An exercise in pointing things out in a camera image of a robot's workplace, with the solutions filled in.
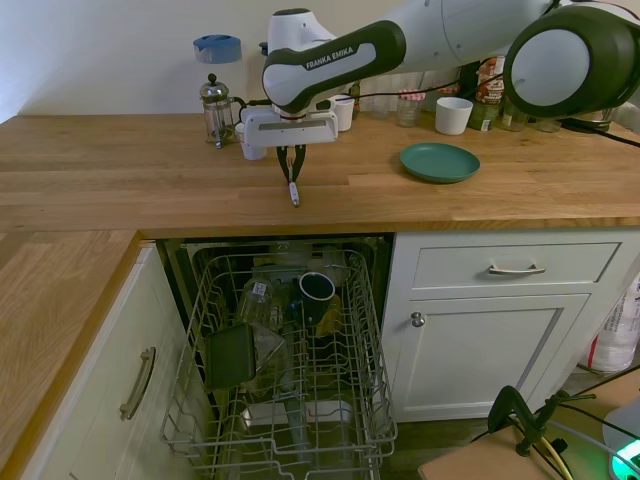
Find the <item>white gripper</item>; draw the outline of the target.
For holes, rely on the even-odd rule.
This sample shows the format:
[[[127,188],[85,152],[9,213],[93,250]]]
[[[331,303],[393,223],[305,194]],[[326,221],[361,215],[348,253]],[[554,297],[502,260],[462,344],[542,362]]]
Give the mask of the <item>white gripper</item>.
[[[244,142],[252,147],[277,147],[276,154],[285,180],[296,182],[304,164],[306,146],[331,143],[338,138],[338,120],[332,110],[308,112],[295,121],[283,119],[272,107],[254,106],[241,114]],[[291,165],[288,146],[294,146]]]

